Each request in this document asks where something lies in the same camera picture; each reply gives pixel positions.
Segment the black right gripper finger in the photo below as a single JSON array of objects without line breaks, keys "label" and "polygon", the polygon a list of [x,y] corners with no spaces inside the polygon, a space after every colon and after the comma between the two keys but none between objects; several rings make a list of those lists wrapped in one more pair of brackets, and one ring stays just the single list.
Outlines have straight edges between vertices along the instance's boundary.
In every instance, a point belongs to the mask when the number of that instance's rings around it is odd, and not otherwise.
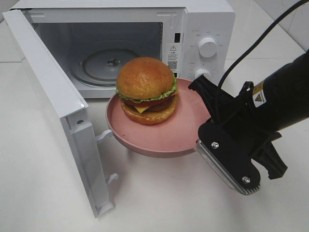
[{"label": "black right gripper finger", "polygon": [[196,91],[206,105],[213,121],[221,121],[219,110],[233,101],[233,96],[213,84],[204,75],[196,78],[189,86],[189,89]]},{"label": "black right gripper finger", "polygon": [[259,146],[252,158],[266,168],[269,179],[282,178],[288,168],[272,142],[266,142]]}]

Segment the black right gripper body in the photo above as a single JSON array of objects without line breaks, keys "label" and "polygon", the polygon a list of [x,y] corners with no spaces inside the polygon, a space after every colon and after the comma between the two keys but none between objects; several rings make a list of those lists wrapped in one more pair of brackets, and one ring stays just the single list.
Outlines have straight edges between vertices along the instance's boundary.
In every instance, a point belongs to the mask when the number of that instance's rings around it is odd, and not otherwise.
[{"label": "black right gripper body", "polygon": [[230,151],[235,157],[278,157],[272,141],[281,138],[278,132],[266,130],[258,125],[250,112],[250,106],[240,97],[227,93],[208,97],[207,109],[211,119],[207,120],[209,130],[213,130],[210,140],[218,142],[223,148],[216,157],[227,157]]}]

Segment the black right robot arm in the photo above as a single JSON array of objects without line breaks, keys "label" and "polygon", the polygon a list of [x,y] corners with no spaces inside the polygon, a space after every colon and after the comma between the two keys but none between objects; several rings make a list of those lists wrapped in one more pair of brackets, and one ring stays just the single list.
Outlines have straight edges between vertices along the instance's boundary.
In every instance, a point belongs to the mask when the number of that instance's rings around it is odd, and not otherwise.
[{"label": "black right robot arm", "polygon": [[205,77],[189,88],[204,101],[211,117],[198,130],[202,143],[223,173],[242,182],[259,178],[253,166],[264,166],[270,179],[282,177],[287,166],[272,142],[280,130],[309,116],[309,55],[304,53],[254,85],[245,82],[233,97]]}]

